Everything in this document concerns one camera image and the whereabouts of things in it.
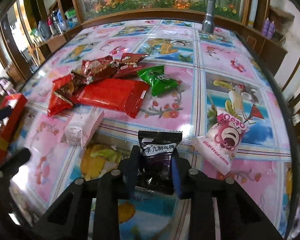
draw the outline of black candy wrapper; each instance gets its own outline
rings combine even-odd
[[[139,131],[142,150],[137,185],[172,195],[172,154],[182,141],[182,132]]]

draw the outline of green snack package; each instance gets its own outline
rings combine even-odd
[[[152,87],[154,97],[178,86],[175,79],[164,74],[164,65],[141,69],[137,74]]]

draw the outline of table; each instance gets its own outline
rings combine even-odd
[[[10,150],[28,147],[32,158],[12,179],[10,191],[28,220],[35,221],[75,178],[92,179],[116,165],[96,161],[79,147],[58,144],[58,134],[71,111],[47,117],[46,110],[52,80],[81,65],[82,59],[109,54],[121,58],[123,52],[148,53],[145,66],[165,65],[165,73],[182,84],[161,97],[146,93],[136,119],[104,109],[94,140],[116,146],[126,156],[138,144],[138,130],[181,130],[180,155],[208,176],[223,179],[191,146],[191,138],[204,135],[216,122],[217,107],[236,111],[248,120],[250,131],[242,139],[228,176],[236,179],[284,235],[292,191],[291,154],[276,97],[233,32],[216,27],[214,35],[205,35],[201,24],[178,20],[133,20],[83,29],[26,84],[22,92],[29,100],[28,112]],[[95,110],[84,105],[72,109],[79,113]],[[94,169],[86,164],[81,167],[82,158],[86,163],[96,162]],[[120,224],[121,239],[182,239],[186,235],[188,200],[140,191],[137,199],[120,205],[131,211],[131,217]]]

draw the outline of red box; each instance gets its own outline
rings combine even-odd
[[[28,100],[21,93],[5,96],[0,108],[11,106],[12,113],[3,120],[3,126],[0,128],[0,164],[7,155],[9,143],[13,137],[18,119]]]

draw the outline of pale pink candy wrapper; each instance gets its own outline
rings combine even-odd
[[[91,140],[104,116],[101,108],[96,108],[93,113],[72,113],[68,118],[59,142],[79,145],[84,149]]]
[[[231,168],[238,146],[248,127],[226,111],[217,111],[218,123],[213,125],[204,136],[192,139],[192,145],[204,158],[226,175]]]

